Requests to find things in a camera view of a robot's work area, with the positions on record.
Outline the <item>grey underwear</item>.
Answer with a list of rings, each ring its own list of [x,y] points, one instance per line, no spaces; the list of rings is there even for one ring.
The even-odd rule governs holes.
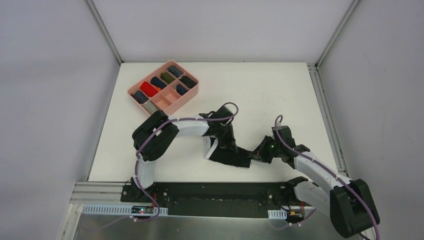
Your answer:
[[[156,111],[159,110],[159,108],[150,100],[146,101],[145,103],[142,104],[142,107],[144,108],[144,110],[149,114],[152,115],[153,113],[155,113]]]

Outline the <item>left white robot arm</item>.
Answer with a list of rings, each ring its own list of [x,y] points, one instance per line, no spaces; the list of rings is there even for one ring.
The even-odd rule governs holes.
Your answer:
[[[238,114],[239,108],[233,102],[224,103],[218,110],[200,113],[189,117],[167,115],[163,110],[155,111],[132,134],[136,149],[133,195],[140,202],[152,198],[156,160],[167,151],[175,138],[179,137],[217,137],[210,133],[217,127],[227,127]]]

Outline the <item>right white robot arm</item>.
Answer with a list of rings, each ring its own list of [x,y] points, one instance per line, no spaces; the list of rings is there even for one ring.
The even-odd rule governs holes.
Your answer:
[[[304,202],[327,215],[334,229],[344,238],[362,235],[373,228],[380,239],[380,217],[368,184],[340,175],[319,160],[303,144],[296,144],[291,129],[274,126],[273,136],[265,136],[253,150],[254,160],[270,163],[280,158],[304,176],[286,182],[283,200],[290,205]]]

